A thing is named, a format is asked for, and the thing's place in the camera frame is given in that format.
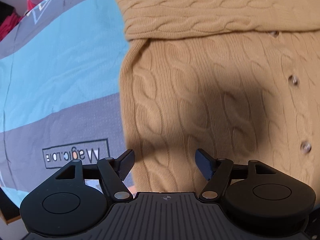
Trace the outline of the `mustard cable-knit sweater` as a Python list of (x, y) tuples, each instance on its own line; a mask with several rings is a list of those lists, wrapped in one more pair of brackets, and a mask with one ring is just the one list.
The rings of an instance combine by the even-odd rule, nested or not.
[(319, 191), (319, 0), (116, 0), (138, 191), (200, 192), (202, 148)]

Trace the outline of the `red clothes pile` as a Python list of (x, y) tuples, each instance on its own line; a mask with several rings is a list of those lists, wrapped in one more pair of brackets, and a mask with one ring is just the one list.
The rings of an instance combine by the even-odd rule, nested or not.
[(12, 29), (19, 24), (22, 18), (23, 17), (16, 14), (16, 12), (13, 12), (11, 15), (5, 18), (0, 26), (0, 41), (2, 41), (8, 35), (8, 33), (10, 33)]

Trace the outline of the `grey and teal bedspread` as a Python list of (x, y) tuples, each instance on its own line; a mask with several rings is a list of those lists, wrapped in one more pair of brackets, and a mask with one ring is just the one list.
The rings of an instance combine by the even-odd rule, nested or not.
[(125, 151), (115, 0), (44, 0), (1, 42), (1, 188), (16, 205), (73, 159)]

